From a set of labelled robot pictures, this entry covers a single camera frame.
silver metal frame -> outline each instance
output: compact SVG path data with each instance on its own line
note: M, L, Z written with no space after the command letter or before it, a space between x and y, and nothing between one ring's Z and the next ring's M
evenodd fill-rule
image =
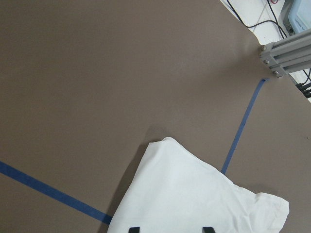
M263 46L260 59L278 77L311 68L311 29Z

white floor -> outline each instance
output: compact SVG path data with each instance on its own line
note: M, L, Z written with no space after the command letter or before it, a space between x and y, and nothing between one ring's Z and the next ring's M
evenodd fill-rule
M226 0L220 0L227 9L235 16ZM267 0L229 0L231 5L235 8L241 19L247 26L255 25L265 20L274 20ZM272 9L278 19L285 0L279 0L276 4L271 4ZM270 42L276 42L282 39L278 28L273 23L263 23L250 29L257 37L260 44L265 45ZM297 83L304 83L306 75L303 71L291 73L292 77Z

blue line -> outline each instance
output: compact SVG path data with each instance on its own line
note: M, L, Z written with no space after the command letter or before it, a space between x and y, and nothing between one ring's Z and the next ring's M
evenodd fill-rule
M258 96L258 93L259 93L260 89L262 88L264 82L267 81L267 80L268 80L268 79L262 79L262 80L259 82L259 84L257 85L257 87L256 87L256 90L255 90L255 92L254 92L254 94L253 94L253 96L252 96L252 98L251 98L251 101L250 101L249 104L248 104L248 107L247 107L247 109L246 109L246 112L245 112L245 114L244 114L244 117L243 117L243 119L242 119L242 122L241 122L241 124L240 124L240 126L239 126L239 129L238 129L238 131L237 131L237 134L235 135L235 138L234 138L234 140L233 140L233 142L232 142L232 145L231 145L231 148L230 148L229 153L228 153L228 155L227 155L227 158L225 159L225 163L224 163L223 168L222 168L222 170L221 170L221 173L222 173L222 174L225 174L226 171L227 171L227 168L228 168L229 163L230 163L230 161L231 161L231 159L232 159L233 153L234 153L234 151L235 151L235 149L236 149L236 147L237 147L237 145L238 145L239 139L240 139L240 137L241 137L241 134L242 134L242 132L243 132L243 129L244 129L244 126L245 126L245 124L246 124L246 122L247 122L247 119L248 119L248 117L249 117L249 115L250 115L250 113L251 113L251 110L252 110L252 108L253 108L253 106L254 106L254 103L255 103L255 100L256 100L256 98L257 98L257 96Z
M15 168L3 163L0 161L0 173L23 183L24 185L33 188L37 190L40 193L43 193L57 201L60 201L61 203L64 203L86 215L89 215L90 217L93 217L107 225L110 224L110 221L112 219L111 216L65 194L61 191L58 191L57 189L21 172L16 170Z

blue tape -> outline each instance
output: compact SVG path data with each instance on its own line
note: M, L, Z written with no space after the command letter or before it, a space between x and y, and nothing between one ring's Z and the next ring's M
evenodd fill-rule
M110 224L110 221L112 219L111 216L65 194L61 191L58 191L57 189L21 172L16 170L15 168L3 163L0 161L0 173L23 183L24 185L33 188L37 190L40 193L43 193L50 198L53 198L57 201L60 201L61 203L64 203L65 205L68 205L72 207L73 209L76 209L90 217L93 217L107 225Z
M267 81L267 80L268 79L261 80L259 82L259 84L257 85L257 87L256 87L256 90L255 90L255 92L254 92L254 94L253 94L253 96L251 98L251 101L249 102L248 107L247 107L247 109L245 111L244 117L243 117L242 122L241 122L241 124L239 126L237 134L235 135L235 138L234 138L234 140L232 142L232 145L231 145L231 148L230 148L229 153L227 155L227 158L225 159L225 163L224 163L223 168L221 170L222 174L225 174L227 169L228 169L229 163L230 163L230 161L232 159L232 156L233 156L233 153L234 153L234 151L235 151L235 149L236 149L236 147L238 145L238 142L239 142L240 137L242 135L244 126L245 126L245 124L247 122L247 119L248 119L248 117L249 117L249 115L251 113L251 110L252 110L252 108L254 106L254 103L255 103L255 100L256 100L256 98L258 96L258 93L259 93L260 89L262 88L264 82Z

white cloth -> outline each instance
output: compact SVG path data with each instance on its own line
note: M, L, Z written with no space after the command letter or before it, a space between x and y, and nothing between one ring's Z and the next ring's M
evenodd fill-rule
M150 143L108 233L278 233L288 202L238 187L170 137Z

